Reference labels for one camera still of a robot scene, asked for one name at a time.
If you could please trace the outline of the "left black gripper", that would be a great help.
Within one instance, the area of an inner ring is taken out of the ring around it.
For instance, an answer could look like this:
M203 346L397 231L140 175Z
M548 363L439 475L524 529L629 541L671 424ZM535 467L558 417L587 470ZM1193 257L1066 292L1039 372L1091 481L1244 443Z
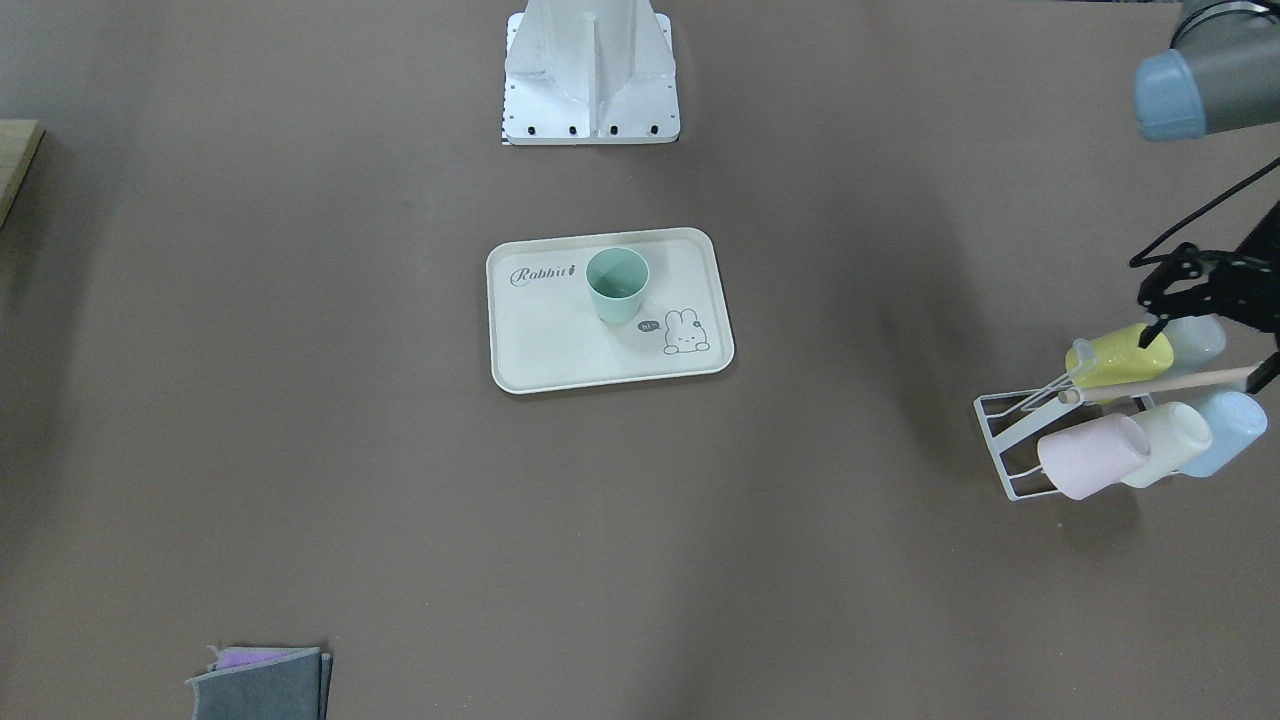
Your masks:
M1139 305L1155 318L1140 332L1148 348L1165 328L1187 316L1220 315L1249 328L1279 332L1279 205L1231 252L1180 243L1143 281ZM1245 377L1245 392L1260 393L1280 373L1280 352Z

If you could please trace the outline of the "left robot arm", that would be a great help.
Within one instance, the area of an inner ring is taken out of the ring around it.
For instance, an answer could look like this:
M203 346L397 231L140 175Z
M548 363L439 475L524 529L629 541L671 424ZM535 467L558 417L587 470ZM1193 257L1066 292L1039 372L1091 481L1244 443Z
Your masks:
M1184 1L1167 50L1144 59L1134 82L1135 120L1152 142L1201 138L1277 122L1279 26L1275 1ZM1135 254L1152 265L1138 304L1155 322L1148 347L1172 322L1217 315L1277 334L1279 208L1272 206L1233 251L1190 242L1156 250L1192 222L1277 169L1272 160L1175 223Z

